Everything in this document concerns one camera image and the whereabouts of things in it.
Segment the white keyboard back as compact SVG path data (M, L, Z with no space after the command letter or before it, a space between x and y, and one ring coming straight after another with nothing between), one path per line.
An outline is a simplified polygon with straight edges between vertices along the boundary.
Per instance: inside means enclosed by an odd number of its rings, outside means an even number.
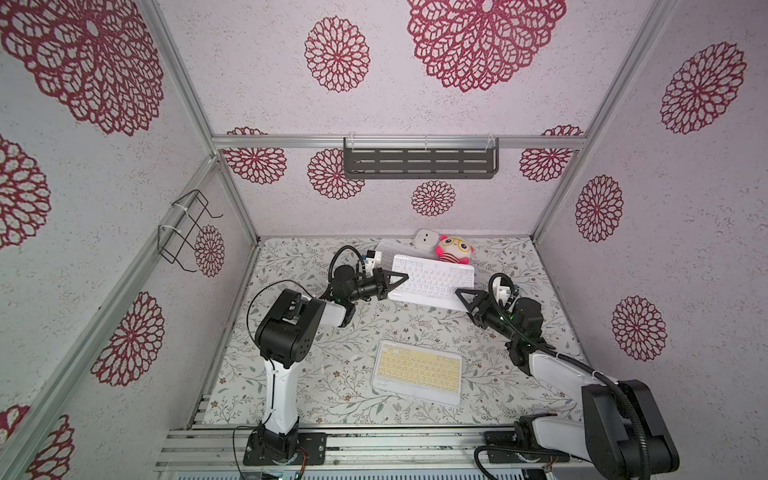
M436 260L437 256L433 251L422 251L412 246L399 243L395 239L382 239L375 247L375 251L382 254L382 266L390 269L396 255L405 255L409 257Z

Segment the white keyboard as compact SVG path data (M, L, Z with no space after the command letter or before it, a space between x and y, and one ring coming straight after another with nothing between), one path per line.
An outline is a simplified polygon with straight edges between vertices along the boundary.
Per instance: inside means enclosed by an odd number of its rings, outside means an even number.
M409 257L436 260L437 256L433 251L422 251L412 246L399 243L395 239L382 239L375 247L375 251L382 254L382 266L390 269L396 255L405 255Z
M389 299L466 311L456 290L474 288L473 266L398 254L393 258L392 269L407 274L408 279L388 294Z

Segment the yellow keyboard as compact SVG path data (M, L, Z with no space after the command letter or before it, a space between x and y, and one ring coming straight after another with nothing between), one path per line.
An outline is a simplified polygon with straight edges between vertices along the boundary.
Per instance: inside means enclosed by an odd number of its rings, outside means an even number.
M371 383L377 390L457 407L462 371L458 354L382 340Z

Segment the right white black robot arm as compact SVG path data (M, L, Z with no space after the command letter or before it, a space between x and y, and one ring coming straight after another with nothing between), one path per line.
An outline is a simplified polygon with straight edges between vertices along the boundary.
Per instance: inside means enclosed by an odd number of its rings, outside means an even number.
M512 363L524 374L576 401L578 421L553 413L520 417L510 432L487 432L476 456L490 462L519 460L551 465L572 459L591 463L605 479L649 479L680 467L680 455L650 388L616 380L555 350L542 337L539 302L517 288L455 292L472 323L506 338Z

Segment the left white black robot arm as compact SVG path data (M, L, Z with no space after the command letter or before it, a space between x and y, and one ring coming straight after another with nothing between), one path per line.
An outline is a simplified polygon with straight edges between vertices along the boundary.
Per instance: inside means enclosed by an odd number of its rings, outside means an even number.
M278 295L252 335L267 373L261 431L282 438L298 428L298 364L309 354L318 329L348 325L358 301L384 300L408 280L403 272L376 267L367 274L344 265L332 272L319 297L288 288Z

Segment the pink owl plush toy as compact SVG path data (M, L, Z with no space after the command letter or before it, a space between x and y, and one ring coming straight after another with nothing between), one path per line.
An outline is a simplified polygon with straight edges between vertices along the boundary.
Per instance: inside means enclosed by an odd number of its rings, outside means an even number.
M474 247L465 239L442 235L435 247L435 254L443 262L469 265Z

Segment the white round gadget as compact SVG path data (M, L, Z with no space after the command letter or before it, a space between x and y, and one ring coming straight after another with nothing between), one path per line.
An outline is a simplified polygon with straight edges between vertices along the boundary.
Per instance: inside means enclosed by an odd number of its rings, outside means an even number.
M428 229L420 229L414 236L412 245L422 252L433 252L439 244L441 235Z

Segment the grey wall shelf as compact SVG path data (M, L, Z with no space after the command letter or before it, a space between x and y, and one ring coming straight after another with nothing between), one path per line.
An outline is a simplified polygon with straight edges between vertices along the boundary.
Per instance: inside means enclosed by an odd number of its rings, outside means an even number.
M420 145L343 140L343 171L355 180L489 180L499 164L495 138Z

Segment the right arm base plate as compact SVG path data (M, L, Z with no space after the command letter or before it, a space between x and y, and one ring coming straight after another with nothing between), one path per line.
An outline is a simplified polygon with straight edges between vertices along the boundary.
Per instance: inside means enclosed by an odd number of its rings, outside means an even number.
M571 459L567 453L543 447L529 434L516 430L486 431L483 440L492 464L559 463Z

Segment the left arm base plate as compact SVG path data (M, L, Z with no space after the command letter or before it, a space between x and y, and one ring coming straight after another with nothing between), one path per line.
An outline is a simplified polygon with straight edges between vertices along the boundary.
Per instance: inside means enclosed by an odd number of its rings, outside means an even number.
M324 432L274 434L268 430L252 432L242 464L245 466L316 466L325 463L328 435Z

